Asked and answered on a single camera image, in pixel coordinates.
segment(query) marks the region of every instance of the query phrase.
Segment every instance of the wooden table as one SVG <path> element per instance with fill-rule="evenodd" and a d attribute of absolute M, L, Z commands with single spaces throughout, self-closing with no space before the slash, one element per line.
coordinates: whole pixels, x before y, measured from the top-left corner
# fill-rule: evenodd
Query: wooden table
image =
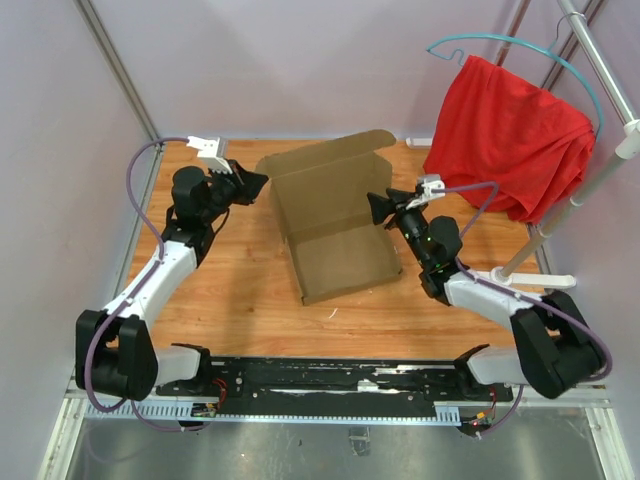
<path fill-rule="evenodd" d="M 308 141 L 232 141 L 228 157 L 253 170 L 266 154 Z M 393 186 L 413 189 L 426 150 L 399 142 L 379 150 L 393 164 Z M 149 207 L 162 230 L 171 205 L 171 177 L 185 165 L 203 166 L 195 151 L 168 146 Z M 418 264 L 398 231 L 391 233 L 404 265 L 395 283 L 303 307 L 267 199 L 234 206 L 200 268 L 178 288 L 152 329 L 155 345 L 206 346 L 214 354 L 372 358 L 455 358 L 481 343 L 512 344 L 511 334 L 474 313 L 431 300 L 418 280 Z M 455 217 L 460 227 L 474 213 L 449 195 L 433 202 L 427 219 Z M 461 258 L 476 269 L 504 265 L 527 240 L 525 227 L 504 214 L 485 214 L 467 234 Z M 131 277 L 148 261 L 154 239 L 143 229 Z M 524 272 L 537 272 L 530 259 Z"/>

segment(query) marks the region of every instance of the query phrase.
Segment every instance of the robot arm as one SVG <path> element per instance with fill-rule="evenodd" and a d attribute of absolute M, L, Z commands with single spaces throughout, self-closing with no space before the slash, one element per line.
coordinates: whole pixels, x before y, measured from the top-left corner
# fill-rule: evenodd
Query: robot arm
<path fill-rule="evenodd" d="M 389 188 L 387 197 L 374 193 L 368 197 L 374 223 L 391 217 L 385 228 L 401 231 L 422 267 L 419 277 L 429 297 L 476 312 L 512 331 L 515 349 L 481 345 L 454 362 L 469 388 L 529 384 L 541 395 L 556 398 L 597 373 L 605 364 L 601 349 L 583 329 L 549 313 L 555 309 L 586 327 L 571 297 L 560 291 L 540 296 L 503 286 L 492 289 L 460 263 L 462 241 L 455 220 L 441 216 L 427 223 L 422 214 L 428 201 L 443 195 L 443 187 L 438 176 L 426 176 L 415 192 Z M 525 295 L 536 305 L 521 299 Z"/>
<path fill-rule="evenodd" d="M 213 143 L 205 143 L 195 146 L 205 153 L 207 148 L 214 148 Z M 89 345 L 98 328 L 114 313 L 117 317 L 99 339 L 91 363 L 95 391 L 142 400 L 156 385 L 204 374 L 208 366 L 207 349 L 174 344 L 155 350 L 149 331 L 176 288 L 207 256 L 216 236 L 213 222 L 221 215 L 226 220 L 233 204 L 253 203 L 268 180 L 265 175 L 244 170 L 234 160 L 225 160 L 220 152 L 215 153 L 205 159 L 209 176 L 195 166 L 181 168 L 173 176 L 174 204 L 167 210 L 162 232 L 162 258 L 158 247 L 118 297 L 102 310 L 85 310 L 78 318 L 78 387 L 85 388 L 83 374 Z M 118 343 L 114 346 L 112 342 L 116 339 Z"/>

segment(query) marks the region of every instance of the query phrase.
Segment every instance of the cardboard box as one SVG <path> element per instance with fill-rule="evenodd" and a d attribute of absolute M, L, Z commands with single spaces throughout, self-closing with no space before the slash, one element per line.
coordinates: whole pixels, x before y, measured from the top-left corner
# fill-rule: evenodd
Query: cardboard box
<path fill-rule="evenodd" d="M 271 203 L 304 305 L 399 278 L 389 233 L 374 226 L 367 192 L 391 186 L 391 164 L 373 150 L 396 143 L 371 130 L 263 158 Z"/>

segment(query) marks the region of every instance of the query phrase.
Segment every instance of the box lid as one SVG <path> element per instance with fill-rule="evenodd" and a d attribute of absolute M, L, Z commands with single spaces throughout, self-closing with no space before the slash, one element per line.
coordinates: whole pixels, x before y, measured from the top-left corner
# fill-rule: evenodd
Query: box lid
<path fill-rule="evenodd" d="M 390 147 L 395 143 L 396 138 L 391 132 L 369 130 L 288 152 L 267 155 L 258 162 L 255 171 L 268 175 L 273 181 L 282 175 L 324 165 L 340 158 L 355 157 L 378 148 Z"/>
<path fill-rule="evenodd" d="M 391 175 L 391 164 L 368 152 L 276 178 L 271 188 L 277 195 L 283 235 L 362 215 L 370 219 L 367 192 L 384 194 Z"/>

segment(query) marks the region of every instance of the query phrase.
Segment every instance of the red cloth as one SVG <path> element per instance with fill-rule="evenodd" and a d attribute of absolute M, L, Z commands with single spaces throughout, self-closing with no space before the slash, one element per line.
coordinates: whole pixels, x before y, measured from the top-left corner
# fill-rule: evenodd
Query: red cloth
<path fill-rule="evenodd" d="M 583 179 L 595 136 L 568 103 L 486 60 L 470 56 L 447 92 L 425 172 L 447 187 L 494 180 L 488 208 L 539 223 Z M 490 191 L 461 193 L 480 207 Z"/>

